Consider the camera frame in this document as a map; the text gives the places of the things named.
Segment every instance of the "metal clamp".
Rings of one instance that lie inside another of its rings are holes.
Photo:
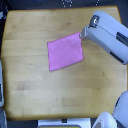
[[[94,16],[91,18],[91,20],[90,20],[89,27],[96,28],[96,26],[97,26],[98,23],[99,23],[99,19],[100,19],[99,16],[94,15]]]

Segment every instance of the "wooden table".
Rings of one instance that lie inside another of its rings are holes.
[[[10,11],[4,29],[5,111],[11,120],[97,117],[127,90],[126,66],[91,41],[84,61],[49,72],[47,42],[81,31],[95,10],[120,21],[116,7]]]

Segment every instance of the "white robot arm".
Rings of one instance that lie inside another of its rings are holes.
[[[96,11],[80,38],[92,40],[122,64],[128,63],[128,29],[107,13]]]
[[[128,128],[128,91],[117,100],[113,114],[101,113],[92,128]]]

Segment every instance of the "wood grain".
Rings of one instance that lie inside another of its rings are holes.
[[[116,7],[8,13],[1,54],[8,119],[112,113],[117,98],[127,90],[126,66],[94,42],[82,42],[84,61],[49,72],[47,42],[81,31],[95,10],[120,21]]]

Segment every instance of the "pink towel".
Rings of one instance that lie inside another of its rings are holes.
[[[69,66],[84,59],[80,33],[48,42],[49,70]]]

